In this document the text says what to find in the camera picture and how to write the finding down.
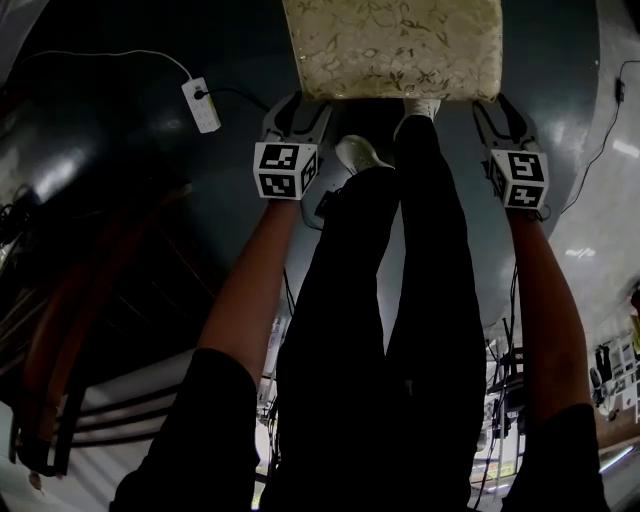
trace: black sleeve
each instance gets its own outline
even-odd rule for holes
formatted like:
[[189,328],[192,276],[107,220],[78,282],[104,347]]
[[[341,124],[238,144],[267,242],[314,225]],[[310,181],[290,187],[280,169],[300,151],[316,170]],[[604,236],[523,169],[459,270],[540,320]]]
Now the black sleeve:
[[505,512],[609,510],[590,405],[573,405],[527,435],[522,469],[503,503]]
[[149,454],[109,510],[251,510],[255,415],[249,373],[226,354],[197,350]]

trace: wire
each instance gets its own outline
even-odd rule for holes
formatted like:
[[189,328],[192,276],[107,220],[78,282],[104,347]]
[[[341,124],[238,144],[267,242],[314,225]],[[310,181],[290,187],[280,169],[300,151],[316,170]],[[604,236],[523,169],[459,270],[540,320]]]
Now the wire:
[[496,325],[498,322],[500,321],[500,319],[498,318],[495,322],[493,322],[492,324],[489,325],[483,325],[482,326],[482,330],[486,331],[487,329],[491,329],[494,325]]
[[318,119],[320,119],[322,112],[324,112],[324,109],[327,108],[328,106],[329,106],[329,102],[325,101],[322,104],[322,106],[316,111],[315,115],[313,116],[313,119],[311,119],[311,122],[309,123],[309,126],[307,126],[304,130],[293,130],[293,133],[295,135],[307,135],[308,133],[311,133],[311,130],[313,130],[313,128],[315,127],[316,123],[318,122]]
[[[618,73],[618,79],[616,82],[616,87],[618,87],[618,84],[622,84],[622,72],[624,71],[624,68],[627,64],[640,64],[640,60],[625,60],[622,63],[622,66],[620,66],[620,72]],[[580,197],[580,193],[582,192],[582,187],[584,187],[584,182],[587,179],[587,175],[589,174],[589,170],[591,169],[591,166],[596,162],[596,160],[598,160],[598,158],[600,158],[602,156],[602,153],[604,153],[604,150],[607,146],[607,140],[609,139],[609,135],[611,134],[611,131],[613,130],[613,127],[616,125],[616,123],[618,122],[618,114],[620,113],[620,104],[623,101],[623,96],[619,96],[617,91],[616,91],[616,113],[613,116],[613,122],[611,123],[611,125],[609,126],[609,129],[607,130],[607,133],[604,136],[604,140],[602,141],[602,145],[600,146],[600,150],[598,151],[598,154],[591,159],[591,161],[589,162],[589,164],[587,165],[587,168],[584,171],[584,175],[582,176],[582,181],[580,183],[580,187],[578,188],[578,192],[576,193],[575,197],[573,198],[573,200],[564,207],[564,209],[560,212],[560,215],[562,215],[564,212],[566,212],[569,208],[571,208],[574,204],[576,204],[576,201],[578,200],[578,198]]]
[[191,73],[189,73],[187,68],[184,67],[182,64],[180,64],[176,59],[174,59],[173,57],[167,55],[166,53],[156,52],[156,51],[153,51],[153,50],[129,50],[127,52],[120,52],[120,53],[107,53],[107,52],[80,53],[80,52],[69,52],[69,51],[66,51],[66,50],[46,50],[44,52],[34,53],[33,55],[29,55],[28,57],[22,59],[20,62],[18,62],[15,66],[13,66],[11,68],[11,71],[16,69],[18,66],[22,66],[22,64],[24,64],[28,60],[34,59],[36,57],[41,57],[42,55],[58,54],[58,55],[71,55],[71,56],[74,56],[74,57],[123,57],[125,55],[131,55],[131,54],[134,54],[134,53],[146,53],[146,54],[149,54],[149,55],[160,55],[161,57],[164,57],[165,59],[169,59],[171,62],[173,62],[176,66],[178,66],[180,69],[182,69],[182,71],[184,71],[187,74],[187,77],[189,78],[189,80],[193,80],[193,77],[191,76]]
[[578,188],[578,192],[576,193],[576,195],[573,198],[573,200],[567,206],[565,206],[564,209],[560,212],[560,215],[562,215],[569,208],[571,208],[574,204],[576,204],[576,201],[578,200],[578,198],[580,197],[580,193],[582,192],[582,187],[584,187],[584,182],[587,179],[587,175],[589,174],[589,170],[591,169],[591,166],[594,164],[594,162],[596,160],[598,160],[598,158],[600,158],[602,156],[602,153],[604,153],[605,147],[607,145],[607,139],[609,138],[609,134],[611,133],[611,130],[613,130],[613,127],[618,122],[618,113],[619,112],[620,112],[620,103],[618,103],[616,105],[616,115],[613,118],[613,123],[611,123],[611,125],[609,126],[609,129],[607,130],[606,135],[604,136],[604,140],[602,141],[602,146],[600,147],[600,151],[598,151],[598,154],[594,158],[592,158],[591,161],[589,162],[589,164],[587,165],[587,168],[585,169],[584,174],[582,175],[582,182],[580,183],[580,187]]
[[[505,319],[503,318],[503,323],[504,323],[504,330],[506,332],[507,335],[507,345],[508,345],[508,350],[507,353],[504,355],[503,360],[507,361],[507,364],[505,364],[504,367],[504,376],[502,378],[502,389],[500,390],[500,399],[498,400],[498,406],[493,410],[493,418],[491,421],[491,429],[493,431],[494,429],[494,423],[496,420],[496,416],[497,414],[502,414],[500,411],[502,409],[502,404],[504,402],[504,398],[506,395],[506,387],[507,387],[507,377],[509,376],[509,370],[511,368],[511,352],[513,351],[513,326],[515,323],[515,295],[516,295],[516,287],[517,287],[517,282],[518,282],[518,266],[517,264],[514,265],[513,267],[513,277],[511,278],[511,288],[509,290],[509,302],[511,304],[511,315],[510,315],[510,327],[507,327],[507,322],[505,321]],[[494,373],[494,380],[495,377],[497,375],[498,369],[500,368],[500,363],[498,362],[498,358],[496,356],[494,356],[494,359],[496,360],[497,364],[496,364],[496,370]],[[478,505],[480,504],[480,498],[482,497],[482,492],[484,491],[484,486],[487,482],[487,473],[489,472],[489,463],[491,462],[491,456],[493,455],[493,450],[495,449],[495,444],[496,444],[496,437],[495,435],[493,436],[493,439],[491,440],[491,448],[489,450],[489,456],[487,457],[487,464],[484,468],[484,475],[482,477],[482,484],[480,485],[480,490],[478,492],[478,499],[476,500],[476,503],[473,507],[473,510],[477,510],[478,509]]]
[[293,317],[293,313],[296,310],[296,301],[293,298],[293,293],[291,293],[291,287],[289,286],[289,276],[287,275],[287,269],[282,270],[282,275],[284,276],[284,288],[285,294],[287,296],[287,304],[289,306],[289,313]]
[[197,100],[201,100],[207,94],[213,94],[213,93],[216,93],[216,92],[232,92],[234,94],[237,94],[238,96],[242,96],[245,100],[249,101],[254,106],[258,107],[260,110],[263,110],[265,112],[269,112],[271,110],[267,105],[262,103],[256,97],[252,96],[251,94],[247,94],[246,92],[242,92],[242,91],[240,91],[238,89],[234,89],[233,87],[217,87],[216,89],[211,89],[210,91],[207,91],[207,92],[196,91],[196,93],[194,95],[194,98],[197,99]]
[[307,220],[307,215],[304,212],[304,204],[303,204],[302,199],[300,200],[300,215],[302,215],[302,222],[304,222],[305,226],[307,226],[308,228],[311,228],[311,229],[315,229],[316,231],[320,231],[320,233],[322,233],[322,228],[321,227],[314,226],[313,224],[311,224]]
[[489,352],[491,352],[491,357],[493,357],[493,360],[497,363],[500,364],[498,361],[498,358],[496,357],[496,355],[493,353],[493,349],[491,348],[491,344],[489,343],[489,340],[484,340],[487,348],[489,349]]
[[[540,213],[542,211],[542,208],[547,209],[546,215],[542,215]],[[538,220],[540,222],[549,220],[551,218],[551,214],[553,213],[553,211],[551,210],[551,206],[549,206],[548,204],[543,204],[542,208],[540,208],[540,210],[526,210],[527,218],[531,221]]]

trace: white power adapter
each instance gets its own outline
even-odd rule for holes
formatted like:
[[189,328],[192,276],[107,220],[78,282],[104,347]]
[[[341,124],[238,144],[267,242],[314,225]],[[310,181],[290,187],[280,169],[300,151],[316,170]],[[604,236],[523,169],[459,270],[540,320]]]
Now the white power adapter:
[[[222,126],[216,108],[213,106],[213,100],[207,91],[204,78],[189,80],[182,86],[182,92],[184,92],[200,133],[215,132]],[[203,93],[204,95],[200,99],[196,99],[197,92],[200,93],[198,97]]]

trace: shoe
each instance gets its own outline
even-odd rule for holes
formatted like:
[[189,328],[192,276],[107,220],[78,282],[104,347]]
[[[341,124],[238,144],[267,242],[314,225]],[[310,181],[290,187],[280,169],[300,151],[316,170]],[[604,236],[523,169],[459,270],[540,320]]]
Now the shoe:
[[351,174],[357,174],[371,167],[391,167],[378,157],[376,150],[364,137],[347,135],[336,146],[336,155]]
[[404,117],[398,123],[396,127],[396,131],[393,132],[393,140],[396,140],[396,135],[400,131],[400,127],[404,120],[411,116],[425,116],[431,119],[431,121],[435,120],[436,114],[440,109],[440,100],[403,100],[404,102]]

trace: black pants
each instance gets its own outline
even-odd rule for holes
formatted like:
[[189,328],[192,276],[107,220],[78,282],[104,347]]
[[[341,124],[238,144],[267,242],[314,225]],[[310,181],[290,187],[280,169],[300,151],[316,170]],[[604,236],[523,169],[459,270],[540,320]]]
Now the black pants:
[[[349,179],[327,215],[278,360],[282,461],[265,509],[469,499],[485,348],[465,218],[431,120],[404,122],[395,157]],[[376,272],[399,201],[406,259],[385,356]]]

